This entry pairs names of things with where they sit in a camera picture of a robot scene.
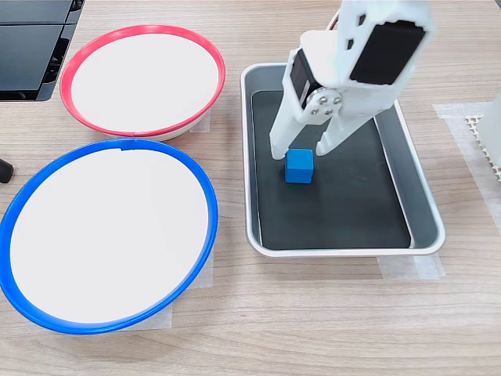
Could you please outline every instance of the black object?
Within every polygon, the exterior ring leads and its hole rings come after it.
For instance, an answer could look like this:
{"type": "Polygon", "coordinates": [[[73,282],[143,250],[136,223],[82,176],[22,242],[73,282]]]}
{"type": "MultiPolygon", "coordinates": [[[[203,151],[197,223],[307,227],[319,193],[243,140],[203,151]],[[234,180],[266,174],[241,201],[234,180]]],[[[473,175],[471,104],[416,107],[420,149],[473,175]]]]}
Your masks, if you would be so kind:
{"type": "Polygon", "coordinates": [[[0,100],[51,97],[83,0],[0,1],[0,100]]]}
{"type": "Polygon", "coordinates": [[[359,16],[359,26],[362,26],[365,20],[366,20],[365,14],[362,14],[361,16],[359,16]]]}
{"type": "Polygon", "coordinates": [[[294,57],[292,69],[290,70],[290,79],[292,81],[292,85],[294,86],[297,99],[303,109],[305,109],[306,99],[312,92],[316,89],[320,89],[322,86],[315,80],[303,49],[297,51],[297,54],[294,57]]]}
{"type": "MultiPolygon", "coordinates": [[[[393,84],[424,35],[422,27],[409,21],[376,25],[351,72],[350,79],[366,84],[393,84]]],[[[351,45],[348,42],[347,49],[350,49],[351,45]]]]}
{"type": "MultiPolygon", "coordinates": [[[[285,183],[269,132],[282,92],[252,97],[262,245],[283,249],[408,248],[410,235],[373,121],[339,147],[315,156],[310,184],[285,183]]],[[[291,148],[315,149],[323,126],[307,125],[291,148]]]]}
{"type": "Polygon", "coordinates": [[[14,167],[0,159],[0,183],[8,183],[14,173],[14,167]]]}

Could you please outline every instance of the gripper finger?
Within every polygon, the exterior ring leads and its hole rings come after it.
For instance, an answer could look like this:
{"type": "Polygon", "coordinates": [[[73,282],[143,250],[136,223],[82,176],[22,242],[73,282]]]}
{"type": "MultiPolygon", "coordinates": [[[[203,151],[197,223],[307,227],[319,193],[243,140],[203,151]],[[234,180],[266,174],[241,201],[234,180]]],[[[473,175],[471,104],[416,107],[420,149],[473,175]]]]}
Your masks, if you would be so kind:
{"type": "Polygon", "coordinates": [[[289,146],[296,139],[297,135],[306,126],[300,123],[292,115],[292,110],[288,108],[289,104],[284,98],[280,105],[272,131],[269,133],[270,145],[272,148],[273,159],[280,160],[285,157],[289,146]]]}
{"type": "Polygon", "coordinates": [[[316,155],[323,156],[334,150],[371,118],[372,116],[332,116],[329,126],[316,144],[316,155]]]}

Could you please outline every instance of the transparent tape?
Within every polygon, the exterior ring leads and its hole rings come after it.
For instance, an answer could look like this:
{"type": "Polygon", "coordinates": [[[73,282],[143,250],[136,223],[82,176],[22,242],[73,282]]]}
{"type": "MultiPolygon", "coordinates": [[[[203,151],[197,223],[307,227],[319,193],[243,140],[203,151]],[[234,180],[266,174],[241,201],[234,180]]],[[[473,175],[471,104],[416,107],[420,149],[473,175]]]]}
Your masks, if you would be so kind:
{"type": "Polygon", "coordinates": [[[490,104],[490,102],[440,104],[434,105],[434,109],[447,123],[489,213],[501,233],[501,183],[498,181],[496,169],[489,163],[488,153],[483,151],[472,127],[490,104]]]}
{"type": "MultiPolygon", "coordinates": [[[[214,286],[214,250],[209,255],[204,267],[198,273],[195,280],[188,286],[187,290],[194,288],[210,288],[214,286]]],[[[151,331],[156,329],[168,329],[172,326],[172,306],[175,301],[162,309],[160,312],[148,317],[146,320],[126,327],[123,331],[151,331]]]]}
{"type": "Polygon", "coordinates": [[[211,131],[211,110],[209,109],[198,123],[190,130],[191,133],[209,133],[211,131]]]}
{"type": "Polygon", "coordinates": [[[438,280],[445,275],[438,253],[430,256],[381,256],[377,263],[385,280],[438,280]]]}

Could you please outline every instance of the red rim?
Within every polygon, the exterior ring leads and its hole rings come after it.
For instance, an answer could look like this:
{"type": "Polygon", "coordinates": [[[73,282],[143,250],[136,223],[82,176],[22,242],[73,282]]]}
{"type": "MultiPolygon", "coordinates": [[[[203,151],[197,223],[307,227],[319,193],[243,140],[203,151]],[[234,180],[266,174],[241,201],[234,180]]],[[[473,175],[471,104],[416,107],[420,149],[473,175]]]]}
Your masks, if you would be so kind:
{"type": "Polygon", "coordinates": [[[216,47],[202,35],[197,34],[191,30],[187,30],[182,27],[176,27],[176,26],[166,26],[166,25],[130,26],[130,27],[124,27],[123,29],[111,31],[108,34],[100,36],[99,38],[88,43],[84,48],[78,51],[75,54],[75,56],[73,56],[73,58],[67,64],[67,67],[63,72],[63,75],[61,76],[61,99],[63,100],[64,106],[68,109],[68,111],[74,118],[76,118],[83,125],[87,125],[89,128],[95,129],[96,131],[103,132],[108,135],[125,136],[125,137],[158,136],[183,128],[188,124],[190,124],[191,122],[198,119],[200,116],[202,116],[209,108],[211,108],[216,99],[219,97],[219,94],[221,94],[222,88],[225,84],[225,77],[226,77],[225,62],[222,59],[221,53],[219,53],[218,49],[216,49],[216,47]],[[87,59],[97,49],[100,49],[104,45],[107,45],[111,42],[115,42],[119,39],[142,34],[175,35],[178,37],[189,39],[190,41],[195,42],[198,45],[202,46],[204,49],[206,49],[207,52],[209,52],[211,56],[214,58],[214,61],[218,66],[219,82],[218,82],[218,87],[216,88],[216,92],[214,93],[209,103],[202,110],[198,111],[192,117],[189,117],[188,119],[181,121],[176,125],[171,125],[170,127],[167,128],[162,128],[148,132],[121,132],[121,131],[111,131],[109,129],[100,128],[99,126],[94,125],[93,123],[85,119],[85,117],[83,117],[80,114],[80,112],[78,112],[77,108],[73,103],[73,100],[71,98],[71,84],[73,83],[74,75],[75,73],[77,73],[78,68],[85,61],[85,59],[87,59]]]}

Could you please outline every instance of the blue rim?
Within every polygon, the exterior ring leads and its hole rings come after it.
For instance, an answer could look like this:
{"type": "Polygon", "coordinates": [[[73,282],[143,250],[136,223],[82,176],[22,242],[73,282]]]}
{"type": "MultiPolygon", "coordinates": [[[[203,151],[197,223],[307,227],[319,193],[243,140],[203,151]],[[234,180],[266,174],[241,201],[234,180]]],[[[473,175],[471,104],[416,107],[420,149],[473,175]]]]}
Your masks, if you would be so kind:
{"type": "Polygon", "coordinates": [[[211,253],[217,229],[218,202],[216,200],[214,188],[212,187],[211,181],[205,174],[204,170],[191,157],[172,146],[145,139],[111,139],[93,143],[91,145],[81,147],[80,149],[76,149],[56,159],[51,164],[48,164],[37,175],[31,178],[14,198],[4,215],[2,224],[0,225],[0,286],[2,287],[7,299],[19,312],[21,312],[27,319],[42,327],[46,327],[47,329],[68,334],[98,334],[106,333],[108,331],[116,331],[118,329],[137,324],[139,321],[157,313],[173,302],[193,282],[211,253]],[[61,320],[41,311],[39,308],[31,304],[17,287],[10,265],[10,240],[13,234],[13,229],[24,205],[27,203],[33,192],[51,174],[80,157],[108,149],[158,151],[176,158],[189,168],[189,170],[191,170],[200,182],[207,200],[209,220],[204,247],[200,253],[200,257],[196,261],[195,266],[191,269],[189,275],[184,279],[184,281],[181,282],[177,288],[173,290],[173,292],[148,309],[120,320],[105,323],[82,324],[61,320]]]}

